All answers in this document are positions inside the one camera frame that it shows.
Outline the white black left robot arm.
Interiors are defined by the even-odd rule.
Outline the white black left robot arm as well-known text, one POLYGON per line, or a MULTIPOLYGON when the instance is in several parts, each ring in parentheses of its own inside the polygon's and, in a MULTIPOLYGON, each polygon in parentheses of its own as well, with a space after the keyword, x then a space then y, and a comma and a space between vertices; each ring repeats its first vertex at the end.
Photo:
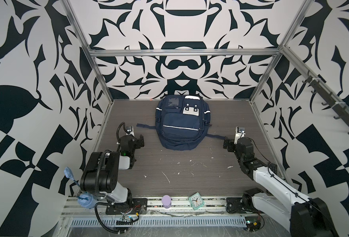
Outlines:
POLYGON ((93 152, 80 179, 82 191, 105 198, 114 205, 133 205, 131 191, 118 182, 120 170, 132 169, 135 162, 135 151, 144 147, 144 137, 125 135, 120 138, 119 150, 93 152))

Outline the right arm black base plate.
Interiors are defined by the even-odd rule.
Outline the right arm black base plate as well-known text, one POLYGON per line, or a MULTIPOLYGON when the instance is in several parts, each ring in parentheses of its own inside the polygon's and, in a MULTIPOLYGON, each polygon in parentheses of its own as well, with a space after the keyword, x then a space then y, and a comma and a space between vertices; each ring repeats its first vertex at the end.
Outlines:
POLYGON ((253 206, 253 202, 250 197, 228 197, 226 199, 227 205, 226 205, 226 211, 229 214, 236 214, 236 213, 246 213, 246 214, 252 214, 252 213, 260 213, 258 209, 256 209, 253 206))

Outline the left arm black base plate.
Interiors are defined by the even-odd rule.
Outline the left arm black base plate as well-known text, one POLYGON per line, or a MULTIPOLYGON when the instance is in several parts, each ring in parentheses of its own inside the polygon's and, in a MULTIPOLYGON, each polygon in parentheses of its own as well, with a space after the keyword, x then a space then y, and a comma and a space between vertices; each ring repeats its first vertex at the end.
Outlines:
POLYGON ((106 215, 122 215, 122 214, 134 214, 134 213, 145 213, 148 204, 146 198, 133 198, 127 200, 124 203, 109 203, 106 208, 106 215))

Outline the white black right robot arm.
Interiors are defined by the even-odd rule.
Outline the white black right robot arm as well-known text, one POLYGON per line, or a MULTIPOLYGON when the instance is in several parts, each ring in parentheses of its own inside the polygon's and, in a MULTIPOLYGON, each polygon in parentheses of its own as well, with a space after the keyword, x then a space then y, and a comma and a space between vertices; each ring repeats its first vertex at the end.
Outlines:
POLYGON ((250 189, 243 195, 245 205, 267 214, 293 237, 338 236, 327 204, 320 198, 311 198, 298 191, 278 177, 256 157, 251 139, 225 138, 223 147, 234 153, 244 174, 273 195, 270 198, 258 188, 250 189))

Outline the navy blue school backpack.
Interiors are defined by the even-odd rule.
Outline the navy blue school backpack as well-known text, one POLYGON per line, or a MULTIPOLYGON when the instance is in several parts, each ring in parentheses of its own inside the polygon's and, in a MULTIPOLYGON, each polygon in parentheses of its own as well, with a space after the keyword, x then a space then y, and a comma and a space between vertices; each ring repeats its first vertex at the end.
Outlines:
POLYGON ((137 127, 155 129, 163 147, 175 151, 195 149, 205 137, 224 140, 208 134, 211 111, 208 103, 194 95, 167 95, 155 110, 155 125, 138 123, 137 127))

